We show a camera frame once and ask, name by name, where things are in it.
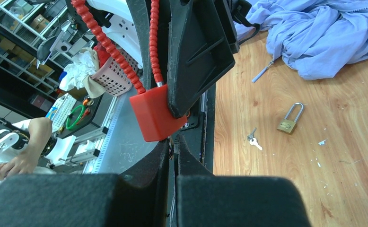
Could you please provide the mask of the brass padlock keys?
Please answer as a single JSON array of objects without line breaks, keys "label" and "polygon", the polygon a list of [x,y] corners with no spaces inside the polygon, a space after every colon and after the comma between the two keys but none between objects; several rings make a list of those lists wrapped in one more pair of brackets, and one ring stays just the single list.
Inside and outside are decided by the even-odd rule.
[{"label": "brass padlock keys", "polygon": [[262,146],[259,145],[257,138],[254,136],[256,130],[257,128],[255,127],[253,131],[247,136],[247,139],[250,145],[257,147],[260,151],[262,151],[263,150]]}]

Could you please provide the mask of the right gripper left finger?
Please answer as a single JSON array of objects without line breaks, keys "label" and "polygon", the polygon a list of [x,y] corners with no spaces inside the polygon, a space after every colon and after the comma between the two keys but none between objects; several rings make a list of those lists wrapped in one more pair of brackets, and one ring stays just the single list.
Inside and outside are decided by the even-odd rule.
[{"label": "right gripper left finger", "polygon": [[0,227],[163,227],[169,144],[121,174],[16,175],[0,184]]}]

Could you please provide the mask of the person hand in background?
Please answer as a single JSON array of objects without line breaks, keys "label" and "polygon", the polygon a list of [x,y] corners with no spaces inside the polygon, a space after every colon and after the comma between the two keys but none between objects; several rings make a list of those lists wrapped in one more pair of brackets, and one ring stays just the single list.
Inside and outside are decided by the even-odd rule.
[{"label": "person hand in background", "polygon": [[0,180],[17,174],[31,174],[38,165],[40,150],[26,148],[9,162],[0,165]]}]

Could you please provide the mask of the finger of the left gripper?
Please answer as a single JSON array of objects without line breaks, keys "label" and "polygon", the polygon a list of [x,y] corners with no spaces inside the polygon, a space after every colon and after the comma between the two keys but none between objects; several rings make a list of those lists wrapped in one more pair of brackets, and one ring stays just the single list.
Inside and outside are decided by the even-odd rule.
[{"label": "finger of the left gripper", "polygon": [[180,118],[235,65],[237,34],[226,0],[172,0],[168,106]]},{"label": "finger of the left gripper", "polygon": [[149,20],[150,20],[150,1],[149,0],[127,0],[138,40],[140,53],[143,62],[142,82],[146,89],[153,85],[153,74],[149,57]]}]

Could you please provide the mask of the red cable lock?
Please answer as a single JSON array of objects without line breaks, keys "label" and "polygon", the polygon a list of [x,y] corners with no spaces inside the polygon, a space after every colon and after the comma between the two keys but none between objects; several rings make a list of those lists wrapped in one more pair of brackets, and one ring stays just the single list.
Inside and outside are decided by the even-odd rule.
[{"label": "red cable lock", "polygon": [[186,122],[186,117],[176,119],[170,113],[167,105],[167,85],[164,84],[158,59],[158,22],[159,1],[151,1],[150,9],[150,32],[149,32],[149,55],[151,69],[157,87],[146,90],[139,77],[128,64],[125,57],[116,49],[102,28],[98,25],[93,15],[89,12],[83,0],[73,0],[73,7],[83,22],[95,35],[105,50],[123,69],[137,90],[137,95],[130,97],[130,103],[146,142],[161,141],[170,137],[179,130]]}]

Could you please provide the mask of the brass padlock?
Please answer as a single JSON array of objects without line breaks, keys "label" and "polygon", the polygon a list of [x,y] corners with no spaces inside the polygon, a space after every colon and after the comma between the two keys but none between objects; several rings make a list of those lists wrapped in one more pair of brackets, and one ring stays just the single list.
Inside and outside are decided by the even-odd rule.
[{"label": "brass padlock", "polygon": [[[289,119],[290,114],[294,111],[294,109],[296,108],[296,106],[299,106],[299,111],[296,115],[296,117],[293,120]],[[294,103],[291,108],[288,110],[287,114],[285,115],[285,117],[280,121],[279,125],[277,126],[277,130],[281,131],[283,133],[286,134],[292,134],[297,121],[299,120],[300,116],[302,115],[303,111],[304,111],[305,105],[303,103]]]}]

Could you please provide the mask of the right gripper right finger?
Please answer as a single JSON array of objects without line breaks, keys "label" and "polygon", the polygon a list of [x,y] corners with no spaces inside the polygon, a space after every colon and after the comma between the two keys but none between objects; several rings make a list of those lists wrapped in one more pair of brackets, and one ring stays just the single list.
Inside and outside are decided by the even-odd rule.
[{"label": "right gripper right finger", "polygon": [[175,205],[179,227],[308,227],[292,181],[269,176],[216,176],[175,139]]}]

